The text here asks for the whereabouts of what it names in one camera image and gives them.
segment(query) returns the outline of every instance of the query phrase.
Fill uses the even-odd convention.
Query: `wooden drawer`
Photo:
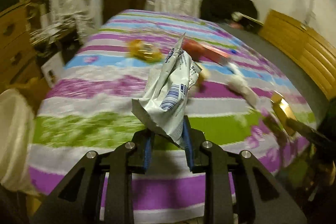
[[[34,56],[29,34],[24,32],[0,51],[0,75],[11,79]]]
[[[26,31],[26,7],[8,8],[0,13],[0,49]]]
[[[39,67],[37,66],[35,60],[32,60],[18,75],[15,76],[10,81],[10,84],[18,83],[18,84],[25,84],[31,78],[38,77],[41,78],[41,73]]]

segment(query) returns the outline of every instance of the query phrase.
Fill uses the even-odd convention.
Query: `white stripe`
[[[105,208],[100,208],[100,220],[104,220]],[[134,223],[175,223],[186,219],[201,217],[204,215],[204,203],[195,204],[182,209],[161,209],[161,210],[134,210]]]
[[[97,151],[98,154],[113,151],[112,148],[99,147],[50,147],[31,144],[28,156],[29,165],[45,173],[58,175],[67,174],[72,167],[88,152]]]
[[[140,98],[143,92],[132,97],[121,97],[99,93],[91,99],[75,99],[66,97],[51,97],[45,99],[39,109],[38,116],[65,117],[79,115],[92,117],[100,112],[116,112],[132,115],[132,98]],[[294,112],[310,112],[308,104],[290,104]],[[272,111],[270,99],[260,97],[256,109],[266,108]],[[219,117],[245,114],[251,107],[244,99],[236,98],[190,98],[185,114],[190,117]]]
[[[154,68],[160,69],[162,65],[156,65]],[[125,75],[131,75],[136,78],[147,81],[149,70],[152,67],[125,67],[120,69],[116,66],[79,66],[66,69],[63,79],[83,79],[87,81],[113,81],[123,78]]]
[[[120,47],[127,47],[127,42],[121,41],[119,39],[109,39],[109,38],[103,38],[103,39],[98,39],[95,38],[93,35],[93,40],[85,44],[85,47],[87,46],[120,46]]]

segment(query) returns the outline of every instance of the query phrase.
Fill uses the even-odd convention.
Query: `green stripe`
[[[296,113],[303,123],[314,122],[312,113]],[[243,141],[251,135],[250,127],[258,125],[261,114],[251,110],[247,114],[224,117],[190,117],[192,128],[205,133],[207,140],[219,145]],[[114,112],[101,112],[93,117],[69,115],[58,118],[39,116],[33,143],[51,147],[85,146],[116,148],[130,141],[133,133],[142,130],[143,124],[135,116],[119,115]],[[158,150],[175,150],[175,145],[162,137],[155,138]]]
[[[120,30],[120,29],[110,29],[110,28],[103,28],[99,30],[100,32],[120,32],[120,33],[129,33],[129,31],[126,30]],[[179,37],[176,34],[169,34],[169,36],[171,37]],[[221,46],[221,47],[225,47],[225,48],[230,48],[230,49],[237,49],[237,46],[235,45],[226,45],[226,44],[222,44],[222,43],[218,43],[218,42],[214,42],[214,41],[209,41],[209,40],[204,40],[204,39],[199,39],[199,38],[195,38],[192,37],[193,40],[198,41],[198,42],[206,42],[209,43],[211,45],[215,45],[215,46]]]

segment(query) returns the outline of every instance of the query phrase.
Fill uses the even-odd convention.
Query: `drawer knob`
[[[15,24],[14,24],[14,23],[9,24],[9,25],[7,26],[7,28],[5,28],[5,29],[3,30],[3,35],[6,36],[6,37],[10,36],[10,35],[13,33],[13,31],[14,31],[14,27],[15,27]]]
[[[15,56],[11,57],[10,62],[12,66],[16,66],[22,59],[22,53],[18,52]]]

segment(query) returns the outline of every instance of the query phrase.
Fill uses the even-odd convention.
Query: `black gripper frame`
[[[207,141],[184,117],[183,139],[190,171],[206,176],[204,224],[306,224],[307,219],[288,192],[249,151],[234,154]],[[236,204],[231,197],[232,174]]]
[[[132,224],[132,173],[144,174],[151,158],[154,134],[138,131],[132,141],[98,155],[87,152],[46,197],[32,224]],[[100,204],[106,173],[104,221]]]

